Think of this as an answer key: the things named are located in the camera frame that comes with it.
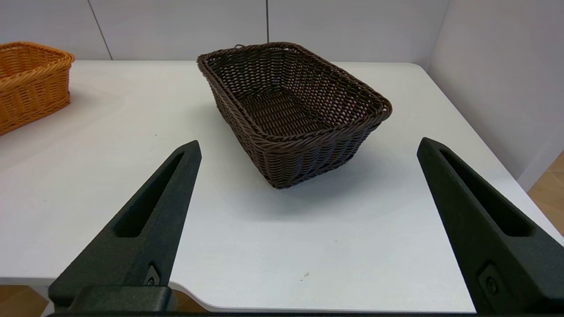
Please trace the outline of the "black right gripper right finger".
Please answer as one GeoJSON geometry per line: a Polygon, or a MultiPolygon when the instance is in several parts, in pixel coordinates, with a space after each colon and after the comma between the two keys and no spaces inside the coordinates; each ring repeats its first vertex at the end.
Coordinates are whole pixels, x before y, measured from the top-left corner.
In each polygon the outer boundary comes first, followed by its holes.
{"type": "Polygon", "coordinates": [[[562,314],[562,245],[444,144],[417,159],[477,313],[562,314]]]}

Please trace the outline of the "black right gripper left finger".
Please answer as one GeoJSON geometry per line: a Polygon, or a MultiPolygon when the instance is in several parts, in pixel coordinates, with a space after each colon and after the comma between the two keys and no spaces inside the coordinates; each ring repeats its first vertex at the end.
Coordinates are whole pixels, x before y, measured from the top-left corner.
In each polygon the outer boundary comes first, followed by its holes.
{"type": "Polygon", "coordinates": [[[86,287],[167,287],[202,156],[194,140],[178,147],[48,289],[70,307],[86,287]]]}

